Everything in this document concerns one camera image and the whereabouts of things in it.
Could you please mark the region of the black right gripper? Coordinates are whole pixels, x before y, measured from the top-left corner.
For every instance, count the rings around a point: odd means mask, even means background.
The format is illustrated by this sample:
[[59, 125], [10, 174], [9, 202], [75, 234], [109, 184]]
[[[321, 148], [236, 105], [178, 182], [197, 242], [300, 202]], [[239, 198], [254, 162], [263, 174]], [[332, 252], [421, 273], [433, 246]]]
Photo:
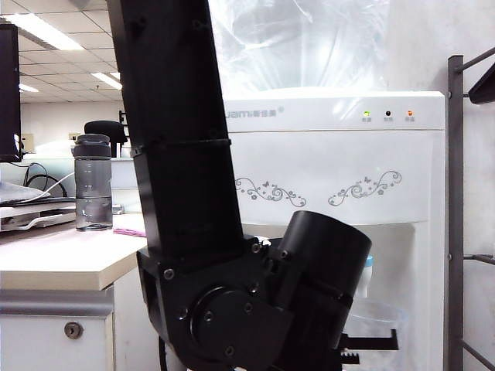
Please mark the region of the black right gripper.
[[469, 90], [472, 104], [488, 104], [495, 101], [495, 64]]

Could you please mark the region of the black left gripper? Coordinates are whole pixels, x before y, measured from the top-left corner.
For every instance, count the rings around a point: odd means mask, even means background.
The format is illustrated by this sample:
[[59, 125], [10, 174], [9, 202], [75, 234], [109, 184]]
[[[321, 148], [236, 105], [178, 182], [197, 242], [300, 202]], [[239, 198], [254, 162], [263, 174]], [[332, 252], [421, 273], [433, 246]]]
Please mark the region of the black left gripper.
[[342, 371], [343, 365], [359, 364], [359, 354], [347, 349], [398, 350], [397, 331], [392, 329], [389, 337], [352, 337], [343, 333], [338, 346], [329, 351], [330, 370]]

